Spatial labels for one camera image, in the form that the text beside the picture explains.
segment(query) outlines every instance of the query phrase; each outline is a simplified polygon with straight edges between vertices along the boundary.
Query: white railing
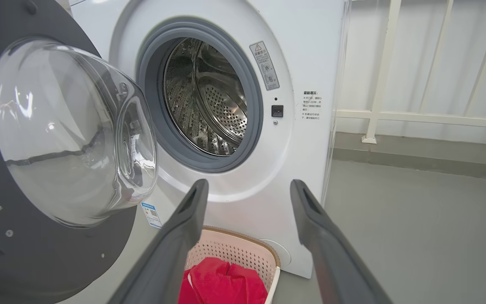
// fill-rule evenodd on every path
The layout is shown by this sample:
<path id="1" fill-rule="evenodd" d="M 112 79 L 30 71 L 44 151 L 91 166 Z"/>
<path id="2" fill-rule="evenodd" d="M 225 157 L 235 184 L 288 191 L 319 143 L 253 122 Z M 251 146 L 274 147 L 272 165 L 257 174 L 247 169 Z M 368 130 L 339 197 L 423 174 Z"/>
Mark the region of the white railing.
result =
<path id="1" fill-rule="evenodd" d="M 389 73 L 389 66 L 393 54 L 393 46 L 395 42 L 395 33 L 397 32 L 397 21 L 399 20 L 399 13 L 401 7 L 401 0 L 391 0 L 389 6 L 389 19 L 387 22 L 386 36 L 384 39 L 384 46 L 380 65 L 378 66 L 378 77 L 376 79 L 376 91 L 374 99 L 372 100 L 371 110 L 349 110 L 339 109 L 336 111 L 337 117 L 353 118 L 353 119 L 368 119 L 369 124 L 367 132 L 362 138 L 362 142 L 367 144 L 376 144 L 376 125 L 378 120 L 390 121 L 409 121 L 409 122 L 426 122 L 426 123 L 441 123 L 445 125 L 471 125 L 476 127 L 486 127 L 486 117 L 474 117 L 471 115 L 471 110 L 474 107 L 474 100 L 478 96 L 480 90 L 480 83 L 485 77 L 486 71 L 486 52 L 483 61 L 480 65 L 478 75 L 474 86 L 472 87 L 470 98 L 461 115 L 444 115 L 426 113 L 426 106 L 428 103 L 429 84 L 434 81 L 437 66 L 439 64 L 440 50 L 443 44 L 444 33 L 447 30 L 449 19 L 451 17 L 451 8 L 453 7 L 453 0 L 447 0 L 447 8 L 445 11 L 442 27 L 432 58 L 432 64 L 429 75 L 427 76 L 426 85 L 424 87 L 424 94 L 421 100 L 419 112 L 393 112 L 382 111 L 384 91 L 386 89 L 386 81 Z"/>

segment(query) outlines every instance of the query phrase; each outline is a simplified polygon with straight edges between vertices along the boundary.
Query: washing machine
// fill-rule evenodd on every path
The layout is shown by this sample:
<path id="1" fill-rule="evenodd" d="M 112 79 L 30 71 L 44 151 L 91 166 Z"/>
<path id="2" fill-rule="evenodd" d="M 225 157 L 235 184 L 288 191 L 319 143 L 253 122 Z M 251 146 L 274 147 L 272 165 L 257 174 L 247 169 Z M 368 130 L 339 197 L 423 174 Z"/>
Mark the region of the washing machine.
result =
<path id="1" fill-rule="evenodd" d="M 346 3 L 71 2 L 102 58 L 145 93 L 167 197 L 207 179 L 205 225 L 263 240 L 282 270 L 307 278 L 289 184 L 325 190 Z"/>
<path id="2" fill-rule="evenodd" d="M 0 303 L 79 292 L 199 179 L 310 278 L 289 185 L 326 190 L 347 3 L 0 0 Z"/>

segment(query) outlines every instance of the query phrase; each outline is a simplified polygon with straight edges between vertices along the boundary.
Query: warning label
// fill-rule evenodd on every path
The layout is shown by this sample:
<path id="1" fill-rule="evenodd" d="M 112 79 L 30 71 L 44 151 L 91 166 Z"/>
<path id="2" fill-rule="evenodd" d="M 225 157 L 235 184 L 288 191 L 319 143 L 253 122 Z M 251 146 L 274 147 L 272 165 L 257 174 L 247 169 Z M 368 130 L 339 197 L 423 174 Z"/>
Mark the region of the warning label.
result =
<path id="1" fill-rule="evenodd" d="M 264 78 L 264 84 L 267 90 L 273 90 L 279 87 L 276 77 L 275 68 L 271 62 L 270 54 L 267 52 L 266 45 L 263 41 L 251 44 L 250 46 L 254 59 L 260 67 L 262 77 Z"/>
<path id="2" fill-rule="evenodd" d="M 304 91 L 299 103 L 299 117 L 305 121 L 318 121 L 322 115 L 322 97 L 316 91 Z"/>

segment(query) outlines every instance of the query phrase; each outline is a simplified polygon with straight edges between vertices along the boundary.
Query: red cloth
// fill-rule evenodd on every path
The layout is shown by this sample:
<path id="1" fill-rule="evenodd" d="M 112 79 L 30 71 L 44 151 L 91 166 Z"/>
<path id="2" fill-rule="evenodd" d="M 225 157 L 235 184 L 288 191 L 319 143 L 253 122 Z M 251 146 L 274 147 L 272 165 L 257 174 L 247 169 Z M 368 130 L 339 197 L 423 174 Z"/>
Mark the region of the red cloth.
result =
<path id="1" fill-rule="evenodd" d="M 266 287 L 254 269 L 205 258 L 183 274 L 178 304 L 264 304 L 266 298 Z"/>

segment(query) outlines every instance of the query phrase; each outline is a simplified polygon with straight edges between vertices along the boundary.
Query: baseboard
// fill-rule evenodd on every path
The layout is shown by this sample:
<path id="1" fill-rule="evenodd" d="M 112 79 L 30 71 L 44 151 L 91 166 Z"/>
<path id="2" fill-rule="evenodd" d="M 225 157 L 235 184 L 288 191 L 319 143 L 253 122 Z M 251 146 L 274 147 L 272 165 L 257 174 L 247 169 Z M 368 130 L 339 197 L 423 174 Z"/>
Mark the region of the baseboard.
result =
<path id="1" fill-rule="evenodd" d="M 337 132 L 333 158 L 486 179 L 486 144 L 386 135 L 363 144 L 361 136 Z"/>

